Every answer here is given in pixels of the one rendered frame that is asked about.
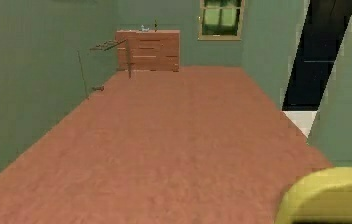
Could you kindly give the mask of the wooden chest of drawers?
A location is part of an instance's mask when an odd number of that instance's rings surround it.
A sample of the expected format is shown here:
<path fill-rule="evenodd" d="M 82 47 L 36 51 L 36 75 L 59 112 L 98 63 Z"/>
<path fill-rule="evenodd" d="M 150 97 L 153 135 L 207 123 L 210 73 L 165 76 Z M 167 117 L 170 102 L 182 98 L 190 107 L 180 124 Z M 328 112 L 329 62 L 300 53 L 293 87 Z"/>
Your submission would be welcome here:
<path fill-rule="evenodd" d="M 179 71 L 179 30 L 118 30 L 115 40 L 127 41 L 117 47 L 119 70 Z"/>

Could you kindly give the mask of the wood framed window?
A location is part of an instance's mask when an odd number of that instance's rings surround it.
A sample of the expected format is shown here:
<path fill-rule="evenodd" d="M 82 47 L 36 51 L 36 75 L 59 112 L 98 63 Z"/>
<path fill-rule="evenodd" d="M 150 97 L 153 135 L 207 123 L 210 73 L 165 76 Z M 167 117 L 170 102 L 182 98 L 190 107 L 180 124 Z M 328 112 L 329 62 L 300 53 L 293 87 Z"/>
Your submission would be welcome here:
<path fill-rule="evenodd" d="M 239 41 L 246 0 L 200 0 L 198 39 Z"/>

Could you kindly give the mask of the yellow rounded seat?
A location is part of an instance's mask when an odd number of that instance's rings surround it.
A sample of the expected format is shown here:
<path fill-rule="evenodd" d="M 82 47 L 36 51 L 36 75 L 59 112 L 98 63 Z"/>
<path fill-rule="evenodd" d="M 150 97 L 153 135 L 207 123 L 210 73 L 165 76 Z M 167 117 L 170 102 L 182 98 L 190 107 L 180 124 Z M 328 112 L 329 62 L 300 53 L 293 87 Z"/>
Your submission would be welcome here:
<path fill-rule="evenodd" d="M 308 174 L 282 196 L 274 224 L 352 223 L 352 167 Z"/>

